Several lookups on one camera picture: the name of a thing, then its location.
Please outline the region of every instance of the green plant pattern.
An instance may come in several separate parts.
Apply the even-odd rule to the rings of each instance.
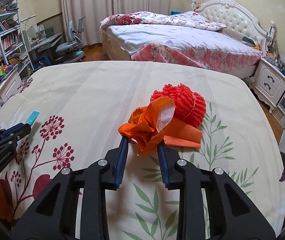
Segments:
[[[170,214],[170,216],[168,217],[166,223],[164,224],[164,227],[161,225],[161,219],[159,217],[158,214],[158,210],[159,210],[159,197],[158,197],[158,192],[157,189],[155,189],[155,193],[153,196],[153,202],[150,201],[150,198],[148,197],[148,195],[143,192],[142,189],[140,189],[137,185],[134,184],[134,187],[136,189],[136,192],[138,193],[138,195],[140,196],[140,198],[144,201],[144,204],[138,204],[136,203],[136,205],[142,209],[145,212],[148,213],[152,213],[155,215],[155,220],[153,221],[150,229],[149,226],[147,224],[147,222],[142,218],[141,215],[139,215],[136,212],[136,217],[139,220],[139,223],[142,227],[142,229],[153,239],[161,239],[161,240],[166,240],[167,238],[169,238],[170,236],[173,236],[174,234],[177,233],[177,228],[178,228],[178,224],[175,223],[175,218],[176,218],[176,214],[178,210],[175,210],[174,212],[172,212]],[[156,231],[159,227],[159,231],[160,231],[160,237],[155,238],[156,235]],[[142,240],[142,238],[127,232],[127,231],[123,231],[127,236],[129,236],[130,238],[134,239],[134,240]]]
[[[203,123],[201,124],[203,135],[207,135],[208,140],[204,139],[204,136],[201,137],[201,148],[199,151],[195,149],[195,152],[193,152],[190,155],[190,152],[188,152],[188,156],[184,156],[184,148],[183,147],[175,147],[175,149],[179,152],[181,158],[188,160],[189,162],[193,163],[197,168],[200,168],[199,163],[195,164],[195,154],[200,154],[202,155],[207,164],[208,164],[208,170],[212,170],[213,164],[216,160],[219,159],[227,159],[227,160],[235,160],[234,157],[229,156],[229,152],[234,149],[231,147],[233,142],[229,141],[230,137],[227,136],[224,140],[224,143],[222,143],[220,146],[218,144],[214,144],[213,141],[213,134],[217,132],[218,130],[226,129],[227,125],[222,125],[221,120],[217,120],[217,115],[213,115],[212,113],[212,105],[209,103],[209,110],[210,110],[210,115],[208,113],[205,114],[205,118],[203,120]],[[149,156],[151,161],[156,164],[156,167],[152,168],[141,168],[143,171],[145,171],[147,174],[143,176],[145,179],[152,179],[153,182],[161,182],[161,172],[160,172],[160,167],[159,167],[159,161],[157,158],[153,156]],[[253,179],[254,175],[258,171],[257,167],[252,175],[250,177],[247,177],[247,172],[248,168],[245,170],[242,169],[241,172],[233,171],[233,172],[228,172],[228,175],[239,185],[239,187],[248,195],[252,191],[246,191],[248,190],[247,188],[249,186],[252,186],[254,182],[251,180]],[[158,208],[159,208],[159,198],[158,198],[158,193],[157,190],[155,190],[155,194],[153,197],[153,203],[151,203],[149,197],[143,192],[142,189],[140,189],[137,185],[135,185],[135,189],[140,196],[140,198],[145,201],[146,205],[143,204],[136,204],[140,209],[142,209],[145,212],[148,213],[153,213],[155,214],[155,220],[152,223],[150,229],[145,220],[138,214],[136,213],[137,219],[140,222],[140,225],[142,229],[150,236],[153,240],[160,239],[160,240],[166,240],[170,236],[174,235],[177,232],[177,226],[178,224],[175,224],[172,226],[177,210],[174,211],[167,219],[165,223],[165,227],[163,228],[161,225],[161,220],[158,214]],[[208,214],[208,209],[207,209],[207,203],[206,203],[206,197],[205,197],[205,191],[203,189],[203,203],[204,203],[204,217],[205,217],[205,233],[206,233],[206,239],[210,237],[210,227],[209,227],[209,214]],[[171,204],[171,205],[179,205],[179,201],[173,200],[173,201],[167,201],[164,202],[165,204]],[[156,238],[156,230],[159,228],[160,230],[160,238]],[[140,237],[124,231],[124,233],[132,238],[133,240],[142,240]]]

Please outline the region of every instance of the bed frame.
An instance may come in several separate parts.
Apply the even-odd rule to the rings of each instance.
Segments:
[[[255,17],[245,7],[234,0],[210,0],[202,3],[200,8],[194,10],[201,14],[210,22],[219,22],[227,26],[228,29],[241,33],[255,43],[260,45],[263,56],[266,51],[267,32],[259,26],[258,18]],[[131,60],[131,55],[123,50],[119,44],[105,33],[102,33],[104,54],[110,60]],[[252,76],[256,71],[257,65],[241,68],[226,72],[238,78]]]

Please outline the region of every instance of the wooden floor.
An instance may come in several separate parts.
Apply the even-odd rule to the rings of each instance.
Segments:
[[[86,57],[83,59],[83,61],[109,60],[108,56],[103,54],[103,47],[102,46],[94,45],[91,47],[86,47],[83,50],[86,54]],[[264,111],[264,113],[265,113],[265,115],[269,121],[269,124],[272,128],[272,131],[274,132],[277,143],[279,144],[283,129],[280,126],[280,124],[277,122],[277,120],[271,114],[269,114],[269,106],[267,106],[265,103],[263,103],[259,100],[258,100],[258,102],[259,102],[262,110]]]

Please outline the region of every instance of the gray chair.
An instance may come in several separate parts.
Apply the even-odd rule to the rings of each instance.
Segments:
[[[84,28],[82,28],[83,18],[79,19],[77,30],[73,30],[72,21],[68,22],[66,26],[66,36],[69,41],[56,48],[57,53],[66,54],[57,60],[59,63],[63,64],[81,61],[86,56],[82,51],[84,44],[81,42],[81,33],[84,31]]]

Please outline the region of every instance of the white bookshelf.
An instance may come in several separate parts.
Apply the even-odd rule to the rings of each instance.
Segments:
[[[0,0],[0,3],[3,3],[3,5],[7,6],[16,1],[18,0]],[[0,13],[0,22],[2,23],[5,20],[12,19],[14,16],[17,16],[16,22],[19,23],[20,21],[19,21],[18,9]],[[18,35],[16,36],[15,44],[5,49],[3,46],[2,40],[14,32],[18,33]],[[9,64],[9,59],[11,56],[13,55],[19,56],[23,54],[25,51],[27,51],[27,49],[26,49],[26,45],[21,35],[20,24],[13,28],[5,30],[5,31],[0,29],[0,58],[4,60],[5,64]],[[23,66],[18,68],[17,71],[19,74],[22,74],[23,70],[27,68],[28,66],[30,66],[33,69],[33,65],[31,63],[31,59],[28,53],[26,53],[25,58],[21,61],[23,62]]]

